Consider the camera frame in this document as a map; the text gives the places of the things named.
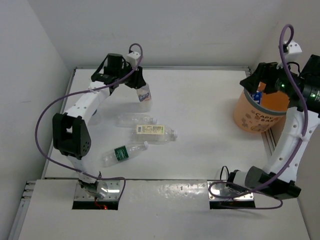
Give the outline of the yellow label lying bottle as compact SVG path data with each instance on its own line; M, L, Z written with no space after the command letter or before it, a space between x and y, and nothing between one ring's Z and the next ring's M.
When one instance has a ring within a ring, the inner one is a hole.
M133 142L148 142L152 145L167 144L177 138L177 131L163 124L138 124L130 133L130 140Z

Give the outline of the clear unlabelled lying bottle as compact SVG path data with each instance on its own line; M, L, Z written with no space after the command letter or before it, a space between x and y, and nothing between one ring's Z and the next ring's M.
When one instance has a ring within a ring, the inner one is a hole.
M158 120L148 114L141 113L123 113L117 117L116 125L118 127L131 128L136 125L155 125Z

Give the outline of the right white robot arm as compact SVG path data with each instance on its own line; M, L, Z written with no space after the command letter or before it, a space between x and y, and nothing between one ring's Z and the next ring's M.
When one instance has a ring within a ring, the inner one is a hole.
M276 62L258 65L252 75L240 81L249 93L265 84L267 94L282 92L289 97L285 125L276 147L264 168L252 166L248 171L235 170L228 176L227 187L238 193L254 190L277 199L297 198L297 172L308 142L320 124L320 57L311 55L300 75L292 73L299 93L286 72Z

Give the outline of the blue label bottle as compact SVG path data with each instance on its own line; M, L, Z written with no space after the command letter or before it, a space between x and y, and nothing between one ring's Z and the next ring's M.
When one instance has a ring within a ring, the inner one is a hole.
M98 112L98 110L96 110L93 115L91 116L90 120L88 121L88 125L89 126L96 126L98 125L100 122L102 121L102 116L101 114Z
M256 91L250 94L252 100L258 105L261 104L263 93L261 91Z

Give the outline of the green label lying bottle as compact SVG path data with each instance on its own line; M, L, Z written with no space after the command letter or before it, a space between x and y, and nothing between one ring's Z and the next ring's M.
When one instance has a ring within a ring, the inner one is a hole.
M102 154L101 161L104 168L111 167L123 161L135 158L149 148L149 143L132 142L120 147L114 148Z

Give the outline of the metal base plate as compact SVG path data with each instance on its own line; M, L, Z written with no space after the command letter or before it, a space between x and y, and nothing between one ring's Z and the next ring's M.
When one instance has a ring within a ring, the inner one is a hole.
M231 188L228 188L225 184L215 183L214 181L207 181L208 187L208 199L211 202L222 202L222 201L253 201L254 194L246 194L236 198L230 198L232 195L239 195L239 193L234 192Z
M124 178L108 178L107 180L97 180L95 183L86 183L78 181L74 200L78 202L117 202L120 200L126 180Z

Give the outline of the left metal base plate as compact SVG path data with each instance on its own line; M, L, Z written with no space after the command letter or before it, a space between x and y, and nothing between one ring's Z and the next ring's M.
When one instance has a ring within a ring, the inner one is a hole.
M78 181L74 200L78 202L117 202L120 200L126 180L124 178L108 178L107 180L97 180L95 183L86 183Z

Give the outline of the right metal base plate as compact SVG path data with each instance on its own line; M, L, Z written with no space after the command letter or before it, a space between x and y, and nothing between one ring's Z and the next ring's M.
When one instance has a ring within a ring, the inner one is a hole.
M246 194L236 198L230 198L232 195L239 195L239 193L234 192L231 188L228 188L225 184L215 183L214 181L207 181L208 187L208 199L211 202L222 202L222 201L253 201L254 194Z

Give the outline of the orange bin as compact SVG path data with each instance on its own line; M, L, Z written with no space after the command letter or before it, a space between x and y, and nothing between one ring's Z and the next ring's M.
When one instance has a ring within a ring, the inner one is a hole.
M265 84L260 82L257 91L262 92L261 104L253 101L250 93L243 90L233 110L233 120L242 130L263 133L281 120L287 112L289 97L278 91L266 94Z

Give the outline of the square clear bottle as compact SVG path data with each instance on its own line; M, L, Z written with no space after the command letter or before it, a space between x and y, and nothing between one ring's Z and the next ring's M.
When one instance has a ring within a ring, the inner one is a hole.
M141 113L149 112L153 105L149 84L147 83L146 85L138 88L136 90L136 93L139 99L139 111Z

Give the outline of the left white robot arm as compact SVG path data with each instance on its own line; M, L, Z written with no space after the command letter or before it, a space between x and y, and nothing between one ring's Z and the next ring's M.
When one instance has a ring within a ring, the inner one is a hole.
M92 140L87 123L120 84L134 89L146 85L142 68L138 66L140 60L142 55L132 50L126 57L109 53L91 76L88 91L67 111L55 114L52 119L54 148L78 170L80 186L91 196L102 193L102 183L99 181L100 171L88 157Z

